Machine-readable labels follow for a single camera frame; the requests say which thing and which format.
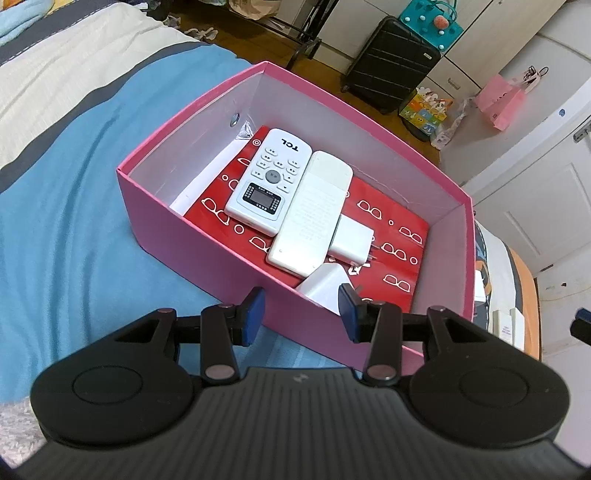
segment cable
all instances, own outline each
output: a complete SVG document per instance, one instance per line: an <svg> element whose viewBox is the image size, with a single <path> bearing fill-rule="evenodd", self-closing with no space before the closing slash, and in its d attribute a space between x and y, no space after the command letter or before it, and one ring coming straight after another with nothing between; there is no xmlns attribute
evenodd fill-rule
<svg viewBox="0 0 591 480"><path fill-rule="evenodd" d="M564 297L558 297L557 299L549 299L549 300L542 300L542 299L540 299L540 303L541 302L557 301L557 300L567 299L567 298L572 297L574 295L578 295L579 293L583 293L583 292L585 292L587 290L591 290L591 286L588 286L586 289L581 290L581 291L577 291L575 293L569 293L568 295L565 295Z"/></svg>

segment door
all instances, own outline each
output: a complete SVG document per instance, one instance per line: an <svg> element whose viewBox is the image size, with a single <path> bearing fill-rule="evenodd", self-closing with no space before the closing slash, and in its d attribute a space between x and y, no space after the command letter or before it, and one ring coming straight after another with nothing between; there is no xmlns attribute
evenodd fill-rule
<svg viewBox="0 0 591 480"><path fill-rule="evenodd" d="M475 206L534 275L591 242L591 140L573 133Z"/></svg>

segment orange pillow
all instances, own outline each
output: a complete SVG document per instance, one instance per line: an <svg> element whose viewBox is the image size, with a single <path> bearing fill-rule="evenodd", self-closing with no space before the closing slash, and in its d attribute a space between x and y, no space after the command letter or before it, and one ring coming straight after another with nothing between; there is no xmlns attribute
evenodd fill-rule
<svg viewBox="0 0 591 480"><path fill-rule="evenodd" d="M7 8L14 7L14 5L22 2L22 0L0 0L0 11Z"/></svg>

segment tcl remote control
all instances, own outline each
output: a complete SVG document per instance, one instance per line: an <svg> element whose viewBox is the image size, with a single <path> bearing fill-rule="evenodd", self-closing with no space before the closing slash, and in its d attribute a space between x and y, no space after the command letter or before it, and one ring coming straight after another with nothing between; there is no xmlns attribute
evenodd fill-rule
<svg viewBox="0 0 591 480"><path fill-rule="evenodd" d="M325 152L314 152L283 226L267 255L271 265L308 277L324 263L353 170Z"/></svg>
<svg viewBox="0 0 591 480"><path fill-rule="evenodd" d="M273 128L236 185L224 212L268 236L276 236L310 160L312 149Z"/></svg>

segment black suitcase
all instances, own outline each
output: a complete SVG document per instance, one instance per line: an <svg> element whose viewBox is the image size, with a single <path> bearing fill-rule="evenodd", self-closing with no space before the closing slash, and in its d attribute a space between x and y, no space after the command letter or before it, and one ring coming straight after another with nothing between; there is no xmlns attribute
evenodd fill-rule
<svg viewBox="0 0 591 480"><path fill-rule="evenodd" d="M386 115L398 109L441 59L439 50L396 17L375 29L343 78L350 90Z"/></svg>

